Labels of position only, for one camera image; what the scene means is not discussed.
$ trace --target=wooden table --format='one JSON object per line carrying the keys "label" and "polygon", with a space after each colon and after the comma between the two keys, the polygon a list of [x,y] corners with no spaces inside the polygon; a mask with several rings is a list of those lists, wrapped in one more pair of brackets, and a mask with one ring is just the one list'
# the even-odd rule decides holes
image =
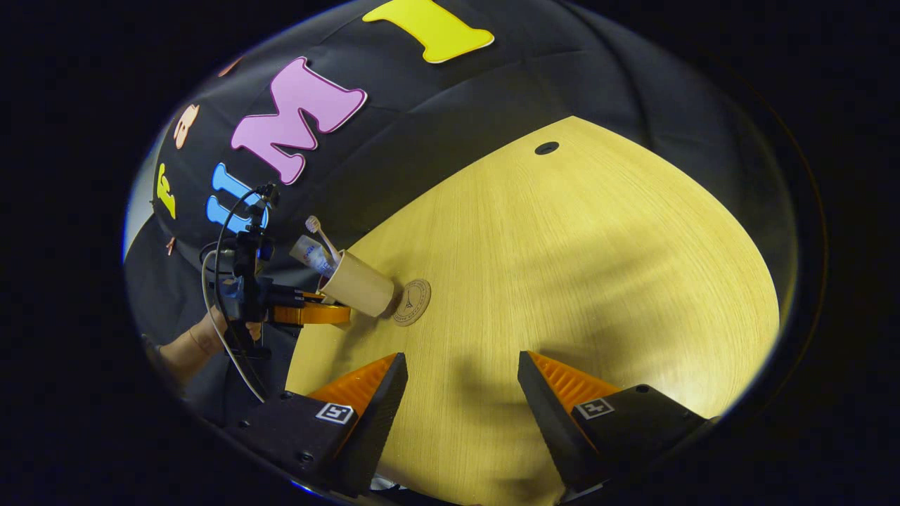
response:
{"label": "wooden table", "polygon": [[[548,141],[559,148],[537,155]],[[448,177],[349,250],[401,283],[427,279],[430,305],[409,327],[358,312],[307,326],[285,387],[309,393],[404,352],[379,473],[461,504],[543,506],[563,492],[516,379],[520,350],[712,417],[779,328],[737,220],[662,158],[575,117]]]}

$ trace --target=coaster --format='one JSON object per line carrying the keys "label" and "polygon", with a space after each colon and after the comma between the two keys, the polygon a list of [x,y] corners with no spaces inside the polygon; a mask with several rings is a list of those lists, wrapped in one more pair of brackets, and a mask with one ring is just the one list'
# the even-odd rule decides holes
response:
{"label": "coaster", "polygon": [[394,323],[401,327],[412,325],[422,316],[431,301],[431,285],[424,279],[415,279],[403,287],[403,296],[397,311],[393,314]]}

